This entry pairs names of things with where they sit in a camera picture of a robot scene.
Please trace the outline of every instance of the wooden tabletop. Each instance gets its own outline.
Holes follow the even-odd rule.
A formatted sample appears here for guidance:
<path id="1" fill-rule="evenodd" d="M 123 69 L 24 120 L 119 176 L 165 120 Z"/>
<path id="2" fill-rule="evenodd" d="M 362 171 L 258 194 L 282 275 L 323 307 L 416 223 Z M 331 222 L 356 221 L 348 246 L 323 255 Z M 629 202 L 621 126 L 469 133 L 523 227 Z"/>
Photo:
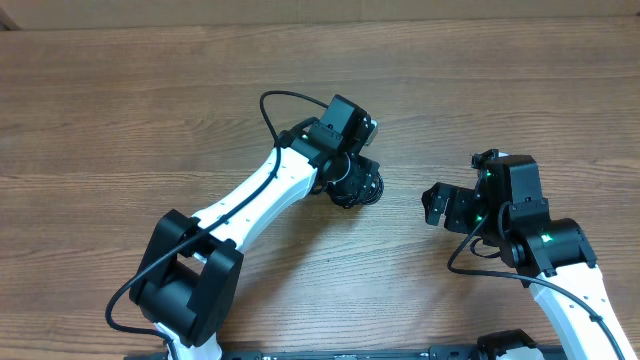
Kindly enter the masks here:
<path id="1" fill-rule="evenodd" d="M 538 161 L 553 218 L 583 227 L 640 351 L 640 18 L 228 26 L 0 34 L 0 358 L 121 359 L 157 338 L 104 321 L 157 220 L 192 214 L 272 143 L 264 91 L 339 93 L 381 124 L 379 203 L 309 196 L 248 252 L 227 349 L 423 348 L 522 328 L 530 293 L 447 271 L 462 240 L 423 191 L 473 187 L 469 155 Z M 277 129 L 319 115 L 273 98 Z M 465 255 L 460 266 L 508 269 Z M 128 299 L 116 320 L 149 326 Z"/>

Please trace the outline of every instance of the black base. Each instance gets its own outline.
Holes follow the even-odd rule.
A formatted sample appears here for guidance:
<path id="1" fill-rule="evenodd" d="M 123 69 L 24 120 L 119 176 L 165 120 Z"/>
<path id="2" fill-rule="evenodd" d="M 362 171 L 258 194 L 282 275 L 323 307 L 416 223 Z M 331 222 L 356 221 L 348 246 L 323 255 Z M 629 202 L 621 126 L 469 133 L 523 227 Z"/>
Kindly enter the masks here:
<path id="1" fill-rule="evenodd" d="M 424 350 L 226 352 L 222 360 L 468 360 L 476 345 L 434 345 Z M 560 346 L 538 346 L 545 360 L 567 360 Z"/>

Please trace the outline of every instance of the black bracket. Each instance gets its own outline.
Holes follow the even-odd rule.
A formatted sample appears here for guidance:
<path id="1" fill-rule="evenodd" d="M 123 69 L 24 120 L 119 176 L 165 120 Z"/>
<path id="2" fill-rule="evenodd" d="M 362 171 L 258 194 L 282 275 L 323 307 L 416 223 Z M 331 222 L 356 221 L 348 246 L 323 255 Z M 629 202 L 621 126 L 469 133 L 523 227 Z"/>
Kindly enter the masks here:
<path id="1" fill-rule="evenodd" d="M 195 234 L 198 222 L 169 211 L 158 221 L 138 272 Z M 231 309 L 244 259 L 235 246 L 231 240 L 221 242 L 207 234 L 181 252 L 186 257 L 195 251 L 207 256 L 199 276 L 176 255 L 135 284 L 129 299 L 151 322 L 160 322 L 178 334 L 185 346 L 200 346 L 220 329 Z"/>
<path id="2" fill-rule="evenodd" d="M 436 183 L 422 194 L 427 224 L 438 226 L 440 217 L 446 216 L 445 229 L 468 234 L 473 229 L 469 211 L 474 207 L 474 191 L 458 186 Z"/>

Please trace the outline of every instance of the wire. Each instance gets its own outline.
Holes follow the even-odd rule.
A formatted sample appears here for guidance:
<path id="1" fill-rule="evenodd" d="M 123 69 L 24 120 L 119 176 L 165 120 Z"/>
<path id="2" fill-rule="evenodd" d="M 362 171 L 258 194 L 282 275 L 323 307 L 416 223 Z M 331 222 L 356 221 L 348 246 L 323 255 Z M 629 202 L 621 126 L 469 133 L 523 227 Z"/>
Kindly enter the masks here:
<path id="1" fill-rule="evenodd" d="M 485 259 L 495 259 L 495 258 L 500 257 L 500 251 L 495 252 L 495 253 L 493 253 L 493 254 L 491 254 L 491 255 L 482 255 L 482 254 L 478 254 L 478 253 L 476 252 L 476 244 L 478 244 L 478 242 L 479 242 L 480 240 L 482 240 L 482 238 L 477 238 L 477 239 L 473 240 L 473 242 L 471 243 L 471 245 L 469 245 L 469 250 L 471 250 L 471 253 L 472 253 L 473 255 L 475 255 L 475 256 L 479 256 L 479 257 L 483 257 L 483 258 L 485 258 Z"/>
<path id="2" fill-rule="evenodd" d="M 224 224 L 225 222 L 227 222 L 231 217 L 233 217 L 233 215 L 235 215 L 238 211 L 240 211 L 242 208 L 244 208 L 251 201 L 253 201 L 269 185 L 269 183 L 271 183 L 271 181 L 274 178 L 276 178 L 276 174 L 278 172 L 278 169 L 280 168 L 280 159 L 281 159 L 280 147 L 278 146 L 278 134 L 276 134 L 276 131 L 273 128 L 273 124 L 271 123 L 271 120 L 269 119 L 269 116 L 267 115 L 267 112 L 266 112 L 266 110 L 264 108 L 264 99 L 267 96 L 270 96 L 270 95 L 288 95 L 288 96 L 293 96 L 293 97 L 297 97 L 297 98 L 300 98 L 300 99 L 304 99 L 304 100 L 310 101 L 310 102 L 312 102 L 314 104 L 318 104 L 318 105 L 320 105 L 320 106 L 322 106 L 324 108 L 328 107 L 328 105 L 326 105 L 325 103 L 323 103 L 323 102 L 321 102 L 319 100 L 310 98 L 310 97 L 308 97 L 306 95 L 303 95 L 303 94 L 294 93 L 294 92 L 291 92 L 291 91 L 273 90 L 273 91 L 267 91 L 264 94 L 262 94 L 262 96 L 260 96 L 260 112 L 262 113 L 262 117 L 264 118 L 264 121 L 267 124 L 267 127 L 269 128 L 269 132 L 271 133 L 271 136 L 273 137 L 274 147 L 276 148 L 276 162 L 275 162 L 275 165 L 273 166 L 273 170 L 269 173 L 269 176 L 267 176 L 265 181 L 253 193 L 251 193 L 251 195 L 249 195 L 246 199 L 244 199 L 242 202 L 240 202 L 238 205 L 236 205 L 228 213 L 222 215 L 220 217 L 220 219 L 218 219 L 216 222 L 214 222 L 213 224 L 207 226 L 206 228 L 198 231 L 192 237 L 190 237 L 189 239 L 185 240 L 184 242 L 180 243 L 179 245 L 177 245 L 176 247 L 171 249 L 168 253 L 166 253 L 163 256 L 161 256 L 160 258 L 158 258 L 156 261 L 154 261 L 149 266 L 144 268 L 144 270 L 138 272 L 134 277 L 129 279 L 129 281 L 124 283 L 124 285 L 122 285 L 120 287 L 120 289 L 118 289 L 118 291 L 116 291 L 113 294 L 113 296 L 111 297 L 111 299 L 107 303 L 107 307 L 105 309 L 105 319 L 107 321 L 107 324 L 109 324 L 109 326 L 112 329 L 117 330 L 117 331 L 121 331 L 121 332 L 131 333 L 131 334 L 154 335 L 154 336 L 160 337 L 165 341 L 165 343 L 169 347 L 169 353 L 171 354 L 171 357 L 173 358 L 173 360 L 178 360 L 176 348 L 175 348 L 175 345 L 173 343 L 173 339 L 169 335 L 167 335 L 165 333 L 162 333 L 160 331 L 157 331 L 157 330 L 145 329 L 145 328 L 135 328 L 135 327 L 131 327 L 131 326 L 120 325 L 120 324 L 116 323 L 113 320 L 113 316 L 112 316 L 113 315 L 113 308 L 115 307 L 115 305 L 118 302 L 118 300 L 122 297 L 122 295 L 124 295 L 124 293 L 127 292 L 127 290 L 129 290 L 137 282 L 141 281 L 144 278 L 144 276 L 146 274 L 148 274 L 151 270 L 153 270 L 156 266 L 158 266 L 158 265 L 170 260 L 173 256 L 175 256 L 181 250 L 189 247 L 190 245 L 198 242 L 199 240 L 202 240 L 205 236 L 207 236 L 215 228 L 217 228 L 218 226 L 220 226 L 220 225 Z"/>
<path id="3" fill-rule="evenodd" d="M 503 271 L 467 270 L 467 269 L 458 269 L 458 268 L 454 268 L 453 267 L 453 262 L 456 260 L 458 255 L 460 255 L 460 252 L 465 248 L 465 246 L 467 246 L 469 241 L 471 241 L 471 239 L 478 233 L 478 231 L 482 228 L 482 226 L 484 225 L 484 223 L 487 221 L 488 218 L 489 218 L 489 214 L 485 215 L 482 218 L 482 220 L 480 220 L 478 225 L 476 225 L 476 227 L 473 229 L 473 231 L 471 231 L 471 233 L 469 233 L 469 235 L 467 235 L 467 237 L 460 243 L 460 245 L 453 252 L 453 254 L 451 254 L 451 257 L 449 258 L 449 261 L 447 262 L 447 269 L 449 269 L 449 271 L 451 271 L 453 273 L 456 273 L 456 274 L 472 275 L 472 276 L 491 276 L 491 277 L 499 277 L 499 278 L 506 278 L 506 279 L 516 279 L 516 280 L 520 280 L 520 281 L 524 281 L 524 282 L 528 282 L 528 283 L 538 284 L 540 286 L 545 286 L 545 287 L 547 287 L 549 289 L 552 289 L 552 290 L 555 290 L 555 291 L 559 292 L 560 294 L 562 294 L 562 295 L 568 297 L 569 299 L 571 299 L 572 301 L 574 301 L 576 304 L 580 305 L 580 307 L 582 307 L 589 314 L 589 318 L 591 319 L 591 321 L 596 322 L 600 326 L 600 328 L 602 329 L 602 332 L 605 334 L 607 339 L 609 339 L 609 342 L 611 343 L 611 346 L 613 347 L 613 351 L 618 356 L 618 359 L 619 360 L 624 360 L 624 355 L 622 354 L 622 350 L 620 349 L 620 346 L 618 345 L 618 342 L 616 341 L 615 337 L 611 333 L 611 330 L 609 330 L 607 325 L 604 323 L 604 319 L 602 318 L 602 316 L 598 315 L 598 313 L 596 313 L 589 305 L 587 305 L 587 303 L 585 303 L 584 301 L 580 300 L 580 298 L 578 298 L 577 296 L 573 295 L 568 290 L 565 290 L 565 289 L 561 288 L 560 286 L 558 286 L 556 284 L 553 284 L 551 282 L 548 282 L 548 281 L 545 281 L 545 280 L 540 280 L 538 278 L 534 278 L 534 277 L 530 277 L 530 276 L 524 276 L 524 275 L 520 275 L 520 274 L 513 274 L 513 273 L 508 273 L 508 272 L 503 272 Z"/>

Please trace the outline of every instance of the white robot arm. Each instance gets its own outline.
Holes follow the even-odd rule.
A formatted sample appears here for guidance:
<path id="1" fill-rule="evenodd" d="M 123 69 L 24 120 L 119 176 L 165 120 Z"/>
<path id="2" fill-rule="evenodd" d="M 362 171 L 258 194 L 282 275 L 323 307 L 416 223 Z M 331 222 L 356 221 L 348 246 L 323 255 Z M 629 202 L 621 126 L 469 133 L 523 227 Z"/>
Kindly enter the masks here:
<path id="1" fill-rule="evenodd" d="M 585 233 L 572 219 L 551 220 L 534 159 L 492 149 L 475 154 L 471 164 L 478 171 L 475 189 L 436 183 L 422 197 L 428 224 L 438 225 L 445 215 L 447 230 L 469 234 L 449 259 L 449 270 L 522 281 L 569 360 L 637 359 L 611 308 Z M 500 257 L 517 274 L 453 267 L 476 235 L 480 238 L 471 243 L 472 253 Z M 477 254 L 479 240 L 499 251 Z M 521 330 L 492 334 L 478 339 L 479 351 L 487 355 L 479 359 L 537 359 L 541 354 L 534 344 Z"/>
<path id="2" fill-rule="evenodd" d="M 283 131 L 265 163 L 246 181 L 212 206 L 186 217 L 175 210 L 153 231 L 138 273 L 113 296 L 106 310 L 116 330 L 160 336 L 173 360 L 218 360 L 215 333 L 226 318 L 237 286 L 244 253 L 288 206 L 309 193 L 326 192 L 343 208 L 377 202 L 384 186 L 379 164 L 360 155 L 377 134 L 378 125 L 357 105 L 336 95 L 329 105 L 293 95 L 326 108 Z M 181 264 L 177 254 L 203 262 L 200 275 Z M 115 323 L 117 299 L 129 298 L 157 331 Z"/>

